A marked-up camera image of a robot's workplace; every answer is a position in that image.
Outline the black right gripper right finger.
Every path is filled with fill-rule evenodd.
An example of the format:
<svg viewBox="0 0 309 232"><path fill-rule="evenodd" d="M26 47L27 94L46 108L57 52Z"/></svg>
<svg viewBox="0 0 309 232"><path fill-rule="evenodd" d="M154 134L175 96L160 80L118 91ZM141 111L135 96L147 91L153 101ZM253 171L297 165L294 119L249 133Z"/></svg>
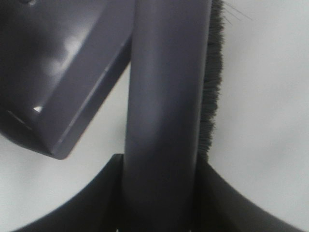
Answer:
<svg viewBox="0 0 309 232"><path fill-rule="evenodd" d="M197 162L197 232L298 232L228 184L206 161Z"/></svg>

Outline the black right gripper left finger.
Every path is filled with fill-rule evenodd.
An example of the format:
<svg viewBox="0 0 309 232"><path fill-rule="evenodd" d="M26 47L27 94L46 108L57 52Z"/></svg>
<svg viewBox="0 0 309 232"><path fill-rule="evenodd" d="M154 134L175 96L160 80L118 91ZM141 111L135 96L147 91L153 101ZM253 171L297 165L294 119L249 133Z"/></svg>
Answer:
<svg viewBox="0 0 309 232"><path fill-rule="evenodd" d="M123 155L114 154L72 199L20 232L116 232L120 221Z"/></svg>

